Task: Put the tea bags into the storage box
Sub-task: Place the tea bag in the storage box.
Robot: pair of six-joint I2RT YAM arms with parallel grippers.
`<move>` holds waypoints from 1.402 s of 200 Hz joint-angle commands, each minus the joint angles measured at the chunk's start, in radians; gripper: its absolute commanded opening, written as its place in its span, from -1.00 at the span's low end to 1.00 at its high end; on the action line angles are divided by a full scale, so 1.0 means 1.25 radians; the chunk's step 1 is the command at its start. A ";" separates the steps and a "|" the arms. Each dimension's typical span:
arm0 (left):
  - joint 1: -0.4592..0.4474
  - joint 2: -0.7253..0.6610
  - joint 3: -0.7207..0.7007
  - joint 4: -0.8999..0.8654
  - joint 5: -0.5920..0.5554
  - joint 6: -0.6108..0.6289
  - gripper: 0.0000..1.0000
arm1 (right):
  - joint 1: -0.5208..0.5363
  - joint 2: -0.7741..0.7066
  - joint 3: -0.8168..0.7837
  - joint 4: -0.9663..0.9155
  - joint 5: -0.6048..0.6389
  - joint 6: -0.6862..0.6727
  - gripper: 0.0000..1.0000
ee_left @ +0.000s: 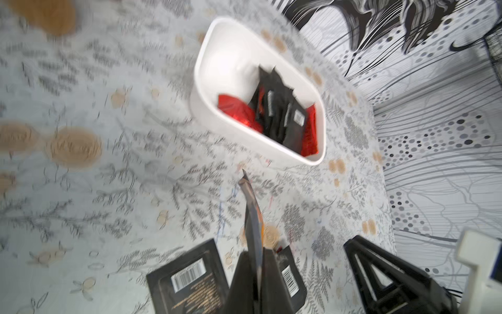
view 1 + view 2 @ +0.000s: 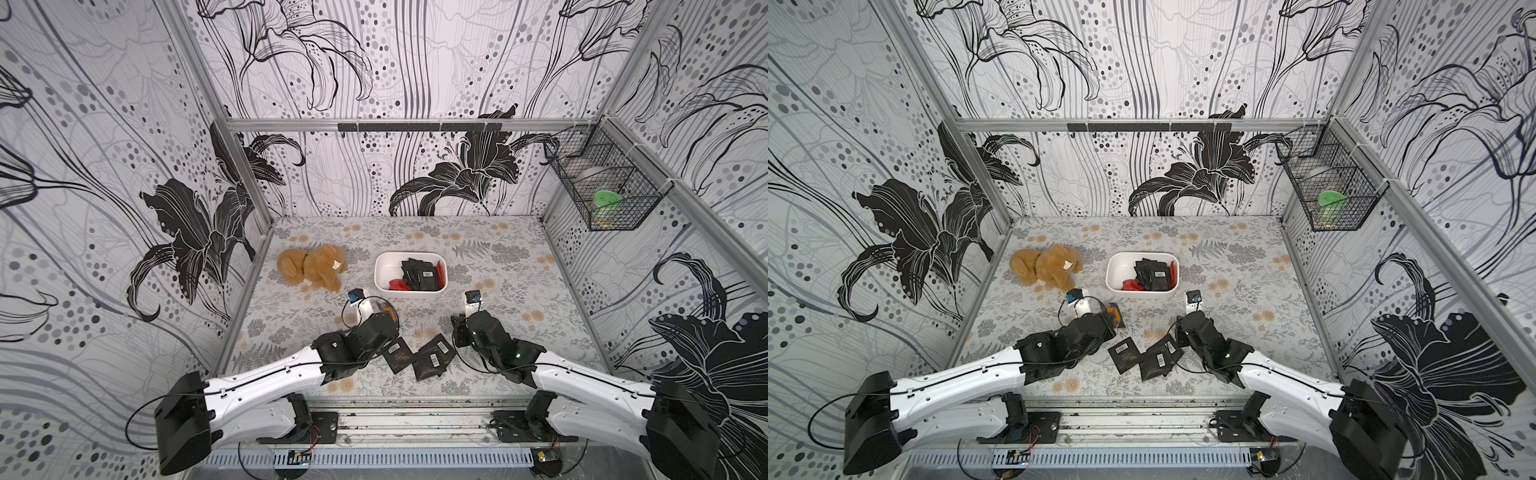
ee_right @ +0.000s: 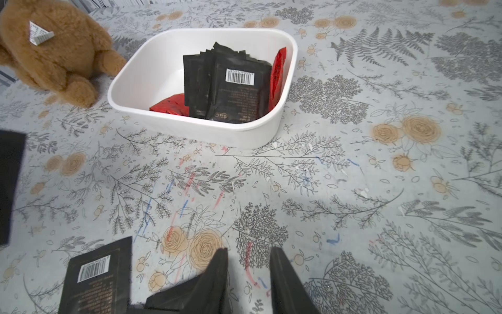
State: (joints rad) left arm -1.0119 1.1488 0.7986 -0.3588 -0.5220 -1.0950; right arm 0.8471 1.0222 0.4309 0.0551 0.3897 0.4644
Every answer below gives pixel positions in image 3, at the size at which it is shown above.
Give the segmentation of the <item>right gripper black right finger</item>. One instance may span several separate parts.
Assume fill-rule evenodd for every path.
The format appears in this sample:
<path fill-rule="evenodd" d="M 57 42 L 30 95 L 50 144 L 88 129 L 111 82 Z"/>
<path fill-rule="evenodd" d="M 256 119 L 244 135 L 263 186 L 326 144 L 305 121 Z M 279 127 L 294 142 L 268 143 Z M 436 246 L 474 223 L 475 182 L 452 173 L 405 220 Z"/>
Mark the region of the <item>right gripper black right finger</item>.
<path fill-rule="evenodd" d="M 269 270 L 273 313 L 320 313 L 282 248 L 271 249 Z"/>

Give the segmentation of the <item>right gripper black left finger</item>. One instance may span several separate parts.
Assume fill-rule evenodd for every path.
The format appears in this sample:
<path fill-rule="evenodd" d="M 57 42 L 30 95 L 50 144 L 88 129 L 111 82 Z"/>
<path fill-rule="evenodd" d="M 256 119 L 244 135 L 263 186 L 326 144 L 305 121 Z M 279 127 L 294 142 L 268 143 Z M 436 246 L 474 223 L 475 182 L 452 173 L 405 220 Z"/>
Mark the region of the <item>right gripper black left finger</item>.
<path fill-rule="evenodd" d="M 145 313 L 229 313 L 227 270 L 227 249 L 217 249 L 201 275 L 149 297 Z"/>

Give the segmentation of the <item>black tea bag sachet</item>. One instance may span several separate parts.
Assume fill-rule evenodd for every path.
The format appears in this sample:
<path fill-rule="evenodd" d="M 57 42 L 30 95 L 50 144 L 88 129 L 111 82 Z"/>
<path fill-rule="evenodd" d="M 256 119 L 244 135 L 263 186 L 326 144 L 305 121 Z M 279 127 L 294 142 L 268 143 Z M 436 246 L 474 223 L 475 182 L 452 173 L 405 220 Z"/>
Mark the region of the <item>black tea bag sachet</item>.
<path fill-rule="evenodd" d="M 188 116 L 230 124 L 260 119 L 269 110 L 272 65 L 219 43 L 183 56 Z"/>

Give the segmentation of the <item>red foil tea bag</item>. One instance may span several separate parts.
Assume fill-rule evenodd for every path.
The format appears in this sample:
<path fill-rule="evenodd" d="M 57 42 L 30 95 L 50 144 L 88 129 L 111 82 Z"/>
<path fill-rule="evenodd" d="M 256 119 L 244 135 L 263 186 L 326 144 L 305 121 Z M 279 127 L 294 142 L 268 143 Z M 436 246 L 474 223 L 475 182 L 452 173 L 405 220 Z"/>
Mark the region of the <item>red foil tea bag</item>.
<path fill-rule="evenodd" d="M 184 104 L 184 93 L 170 96 L 149 108 L 152 112 L 177 116 L 189 116 L 190 108 Z"/>

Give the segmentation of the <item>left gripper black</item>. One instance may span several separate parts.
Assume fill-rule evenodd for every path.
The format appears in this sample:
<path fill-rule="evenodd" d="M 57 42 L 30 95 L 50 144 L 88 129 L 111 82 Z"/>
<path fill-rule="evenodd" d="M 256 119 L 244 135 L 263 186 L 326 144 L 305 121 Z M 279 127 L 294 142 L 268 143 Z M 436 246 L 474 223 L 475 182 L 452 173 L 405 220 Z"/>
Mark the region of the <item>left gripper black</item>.
<path fill-rule="evenodd" d="M 8 245 L 18 177 L 26 134 L 1 130 L 1 246 Z"/>

